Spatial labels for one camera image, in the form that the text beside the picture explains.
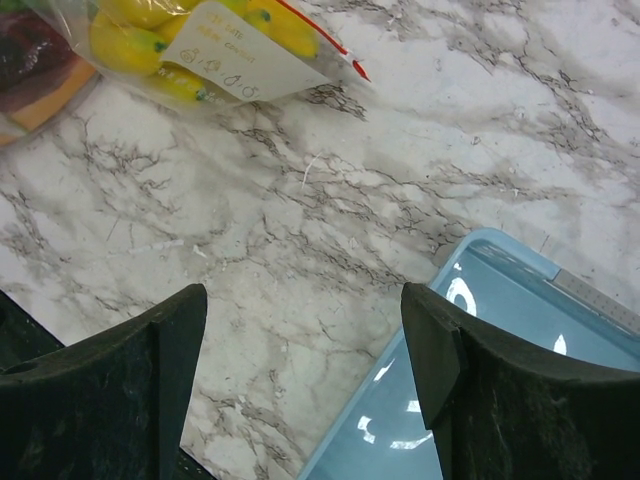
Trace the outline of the yellow banana bunch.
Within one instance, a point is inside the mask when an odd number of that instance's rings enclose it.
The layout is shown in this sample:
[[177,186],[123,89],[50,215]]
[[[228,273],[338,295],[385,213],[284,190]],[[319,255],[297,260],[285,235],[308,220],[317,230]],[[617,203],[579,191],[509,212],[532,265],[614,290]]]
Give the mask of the yellow banana bunch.
[[328,83],[315,31],[276,1],[100,1],[93,60],[173,108],[270,101]]

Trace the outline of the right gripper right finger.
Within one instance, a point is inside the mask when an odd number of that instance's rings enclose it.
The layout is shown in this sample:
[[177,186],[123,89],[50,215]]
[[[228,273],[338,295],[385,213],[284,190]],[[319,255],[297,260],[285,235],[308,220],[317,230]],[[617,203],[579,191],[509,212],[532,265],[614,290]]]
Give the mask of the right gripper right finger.
[[639,376],[537,346],[408,283],[401,317],[446,479],[635,479]]

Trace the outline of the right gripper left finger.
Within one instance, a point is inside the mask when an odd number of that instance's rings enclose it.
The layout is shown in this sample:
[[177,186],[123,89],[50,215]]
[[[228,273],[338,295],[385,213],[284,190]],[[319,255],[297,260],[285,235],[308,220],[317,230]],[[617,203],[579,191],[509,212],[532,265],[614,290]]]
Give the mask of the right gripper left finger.
[[180,446],[204,336],[192,284],[144,313],[1,371],[5,479],[203,479]]

